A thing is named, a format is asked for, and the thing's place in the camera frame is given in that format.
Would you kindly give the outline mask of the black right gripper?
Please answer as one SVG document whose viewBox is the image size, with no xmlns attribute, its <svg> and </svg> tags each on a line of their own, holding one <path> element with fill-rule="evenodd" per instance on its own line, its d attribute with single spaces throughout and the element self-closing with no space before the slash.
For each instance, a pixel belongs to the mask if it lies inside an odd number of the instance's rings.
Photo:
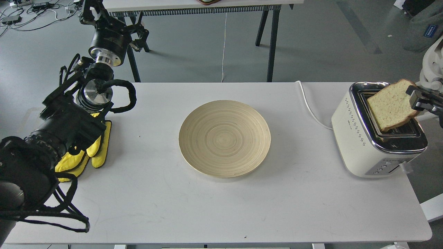
<svg viewBox="0 0 443 249">
<path fill-rule="evenodd" d="M 417 111 L 427 110 L 439 117 L 439 124 L 443 128 L 443 95 L 440 91 L 422 86 L 410 85 L 406 90 L 410 95 L 409 104 Z"/>
</svg>

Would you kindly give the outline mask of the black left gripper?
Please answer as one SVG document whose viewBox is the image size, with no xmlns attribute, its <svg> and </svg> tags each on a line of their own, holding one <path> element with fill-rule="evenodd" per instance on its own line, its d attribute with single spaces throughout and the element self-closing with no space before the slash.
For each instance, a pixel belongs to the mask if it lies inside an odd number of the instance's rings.
<svg viewBox="0 0 443 249">
<path fill-rule="evenodd" d="M 147 38 L 150 32 L 143 26 L 142 17 L 142 14 L 136 18 L 131 17 L 131 20 L 136 22 L 127 26 L 125 22 L 109 16 L 103 0 L 84 0 L 80 23 L 95 28 L 89 49 L 89 54 L 95 62 L 120 66 L 128 48 L 136 52 L 144 49 L 149 53 Z"/>
</svg>

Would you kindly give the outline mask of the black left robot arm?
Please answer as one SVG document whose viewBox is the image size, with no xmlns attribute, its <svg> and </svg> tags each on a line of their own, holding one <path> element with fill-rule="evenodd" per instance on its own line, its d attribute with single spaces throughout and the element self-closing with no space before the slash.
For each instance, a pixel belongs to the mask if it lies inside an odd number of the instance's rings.
<svg viewBox="0 0 443 249">
<path fill-rule="evenodd" d="M 114 78 L 127 51 L 148 51 L 144 12 L 133 24 L 109 14 L 101 0 L 85 0 L 81 24 L 95 28 L 89 57 L 76 55 L 61 68 L 60 85 L 40 113 L 42 125 L 25 138 L 1 140 L 1 243 L 17 222 L 52 225 L 87 233 L 90 221 L 73 204 L 78 186 L 72 173 L 56 172 L 65 154 L 85 152 L 106 132 L 108 112 L 127 112 L 136 105 L 136 89 Z"/>
</svg>

